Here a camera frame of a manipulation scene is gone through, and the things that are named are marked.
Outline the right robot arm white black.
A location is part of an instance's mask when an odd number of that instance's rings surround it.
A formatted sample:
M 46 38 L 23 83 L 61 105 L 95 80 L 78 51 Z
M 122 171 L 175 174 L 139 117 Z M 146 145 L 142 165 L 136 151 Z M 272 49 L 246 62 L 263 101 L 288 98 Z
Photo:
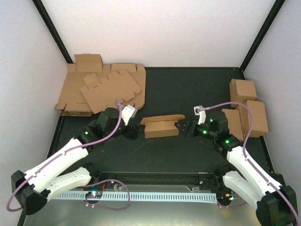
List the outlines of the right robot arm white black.
M 217 170 L 214 185 L 229 188 L 255 209 L 262 226 L 299 226 L 296 193 L 270 176 L 248 153 L 242 142 L 232 135 L 224 112 L 213 112 L 206 118 L 178 121 L 174 125 L 185 136 L 201 136 L 213 142 L 215 150 L 229 163 Z

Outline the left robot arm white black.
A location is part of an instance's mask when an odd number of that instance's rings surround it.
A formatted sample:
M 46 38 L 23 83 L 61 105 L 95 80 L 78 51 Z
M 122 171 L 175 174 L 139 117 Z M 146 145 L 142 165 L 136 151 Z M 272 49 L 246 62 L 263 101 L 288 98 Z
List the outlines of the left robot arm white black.
M 12 196 L 7 202 L 7 211 L 13 212 L 10 207 L 13 198 L 20 204 L 19 210 L 33 215 L 59 194 L 77 187 L 98 187 L 100 171 L 92 163 L 86 163 L 70 173 L 64 171 L 111 138 L 124 136 L 137 139 L 142 126 L 129 123 L 136 113 L 137 109 L 131 105 L 106 108 L 98 119 L 81 128 L 78 135 L 44 162 L 26 172 L 15 171 L 11 175 Z

